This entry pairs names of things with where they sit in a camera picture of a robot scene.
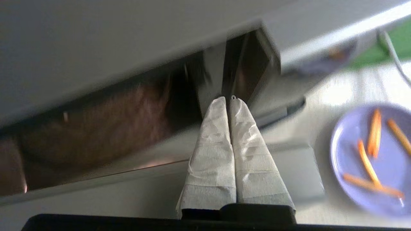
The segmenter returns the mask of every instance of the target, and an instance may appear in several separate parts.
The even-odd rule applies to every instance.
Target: white paper towel
[[[219,210],[236,202],[234,155],[224,97],[207,109],[176,210]]]
[[[231,98],[230,119],[237,201],[289,205],[294,208],[277,166],[244,101]]]

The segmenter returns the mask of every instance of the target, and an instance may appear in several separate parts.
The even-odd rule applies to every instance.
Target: green cloth
[[[400,60],[411,58],[411,20],[388,33],[393,42],[395,51]],[[368,65],[376,65],[390,60],[388,49],[384,41],[378,41],[374,46],[351,61],[348,68],[358,69]]]

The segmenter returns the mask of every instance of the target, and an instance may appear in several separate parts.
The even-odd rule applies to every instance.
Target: small plate
[[[381,144],[377,159],[369,156],[370,162],[384,186],[393,187],[404,193],[402,202],[398,198],[378,192],[371,192],[347,183],[343,173],[369,180],[358,153],[359,139],[367,146],[372,114],[381,110]],[[344,115],[331,138],[331,165],[345,193],[360,207],[377,214],[390,217],[411,215],[411,156],[407,154],[387,125],[393,118],[405,135],[411,139],[411,113],[399,106],[367,105],[356,108]]]

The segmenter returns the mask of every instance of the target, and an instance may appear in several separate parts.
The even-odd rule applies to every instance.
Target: carrot stick
[[[405,148],[408,154],[411,155],[411,144],[410,141],[407,139],[407,136],[401,131],[401,129],[393,119],[389,119],[387,123],[393,131],[394,135],[401,142],[402,146]]]
[[[381,142],[381,113],[377,118],[377,130],[375,131],[375,146],[372,151],[372,156],[374,158],[378,157],[378,152],[380,151],[380,142]]]
[[[372,116],[371,127],[369,130],[369,136],[368,136],[368,144],[367,144],[368,154],[373,153],[375,149],[376,131],[378,128],[378,117],[381,117],[381,112],[379,109],[375,109],[374,114]]]
[[[361,160],[363,161],[365,170],[367,170],[368,175],[370,176],[372,182],[374,182],[374,184],[377,186],[381,186],[381,182],[378,179],[377,174],[375,173],[374,169],[372,168],[372,165],[367,157],[367,154],[365,153],[363,140],[358,141],[358,151],[360,153]]]
[[[382,192],[382,193],[388,194],[390,196],[395,196],[395,197],[399,197],[399,198],[404,199],[404,194],[401,191],[397,190],[397,189],[393,189],[393,188],[390,188],[390,187],[387,187],[387,186],[382,186],[382,185],[376,186],[373,182],[366,181],[366,180],[363,180],[361,178],[357,178],[355,176],[352,176],[352,175],[346,174],[346,173],[343,174],[342,177],[344,178],[345,181],[347,181],[351,184],[354,184],[354,185],[358,185],[358,186],[363,187],[365,189],[368,189],[370,191]]]

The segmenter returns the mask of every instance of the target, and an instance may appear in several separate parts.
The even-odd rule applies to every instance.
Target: white cable
[[[383,30],[381,31],[382,35],[384,36],[385,42],[387,43],[388,50],[390,52],[391,57],[394,59],[395,66],[398,69],[398,72],[400,75],[404,78],[404,80],[407,82],[408,86],[411,87],[411,80],[408,78],[408,76],[404,73],[404,70],[402,69],[401,61],[399,60],[397,53],[395,52],[393,42],[390,39],[390,36],[388,33]]]

